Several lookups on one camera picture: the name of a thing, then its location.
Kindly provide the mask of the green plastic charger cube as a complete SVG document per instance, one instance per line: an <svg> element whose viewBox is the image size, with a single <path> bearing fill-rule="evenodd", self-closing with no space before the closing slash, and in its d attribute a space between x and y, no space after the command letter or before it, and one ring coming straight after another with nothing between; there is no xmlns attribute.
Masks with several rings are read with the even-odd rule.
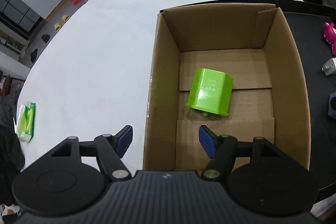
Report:
<svg viewBox="0 0 336 224"><path fill-rule="evenodd" d="M212 69L195 71L186 107L208 113L228 116L234 79L225 72Z"/></svg>

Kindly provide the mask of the lavender charger cube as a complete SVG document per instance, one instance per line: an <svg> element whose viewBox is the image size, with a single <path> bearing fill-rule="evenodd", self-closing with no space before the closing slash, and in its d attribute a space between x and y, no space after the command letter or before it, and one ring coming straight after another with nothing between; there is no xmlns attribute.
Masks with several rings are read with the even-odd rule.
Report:
<svg viewBox="0 0 336 224"><path fill-rule="evenodd" d="M329 95L327 115L330 118L336 119L336 92Z"/></svg>

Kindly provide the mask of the green tissue packet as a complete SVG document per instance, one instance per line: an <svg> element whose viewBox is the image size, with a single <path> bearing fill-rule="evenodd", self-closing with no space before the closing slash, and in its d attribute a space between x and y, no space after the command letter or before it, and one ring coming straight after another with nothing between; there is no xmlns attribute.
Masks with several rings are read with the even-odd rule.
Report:
<svg viewBox="0 0 336 224"><path fill-rule="evenodd" d="M34 135L36 104L34 102L26 102L19 108L17 121L14 123L14 130L19 141L30 143Z"/></svg>

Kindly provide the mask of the black slipper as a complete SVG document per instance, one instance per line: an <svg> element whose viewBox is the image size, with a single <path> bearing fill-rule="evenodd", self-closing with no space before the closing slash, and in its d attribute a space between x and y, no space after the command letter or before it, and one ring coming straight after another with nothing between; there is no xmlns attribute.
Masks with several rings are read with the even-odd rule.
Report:
<svg viewBox="0 0 336 224"><path fill-rule="evenodd" d="M37 55L38 55L38 49L35 48L31 53L30 53L30 60L32 63L34 63L37 59Z"/></svg>
<svg viewBox="0 0 336 224"><path fill-rule="evenodd" d="M41 36L41 39L47 44L50 41L50 35L49 34L43 34Z"/></svg>

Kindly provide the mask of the yellow slipper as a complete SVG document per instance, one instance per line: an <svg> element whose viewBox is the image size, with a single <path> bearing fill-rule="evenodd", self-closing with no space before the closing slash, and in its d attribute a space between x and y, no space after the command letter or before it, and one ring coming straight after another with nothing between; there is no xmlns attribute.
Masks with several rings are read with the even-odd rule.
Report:
<svg viewBox="0 0 336 224"><path fill-rule="evenodd" d="M64 15L62 16L62 22L63 22L63 23L67 22L69 18L70 18L69 15L64 14Z"/></svg>
<svg viewBox="0 0 336 224"><path fill-rule="evenodd" d="M61 22L57 22L55 25L54 25L54 30L55 32L58 32L60 30L60 28L62 28L62 23Z"/></svg>

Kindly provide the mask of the magenta toy figurine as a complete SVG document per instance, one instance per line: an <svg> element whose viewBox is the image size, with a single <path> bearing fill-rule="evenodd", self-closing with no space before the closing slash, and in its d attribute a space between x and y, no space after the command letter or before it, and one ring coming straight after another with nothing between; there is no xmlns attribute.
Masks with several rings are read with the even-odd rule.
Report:
<svg viewBox="0 0 336 224"><path fill-rule="evenodd" d="M323 37L330 44L331 54L336 55L336 29L334 23L323 24Z"/></svg>

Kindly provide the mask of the white usb wall charger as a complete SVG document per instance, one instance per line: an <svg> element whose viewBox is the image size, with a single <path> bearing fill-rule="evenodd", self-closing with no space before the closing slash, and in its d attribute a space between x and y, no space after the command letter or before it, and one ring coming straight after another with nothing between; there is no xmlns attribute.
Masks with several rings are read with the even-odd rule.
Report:
<svg viewBox="0 0 336 224"><path fill-rule="evenodd" d="M327 60L322 66L322 71L326 76L331 76L336 74L336 58L333 57Z"/></svg>

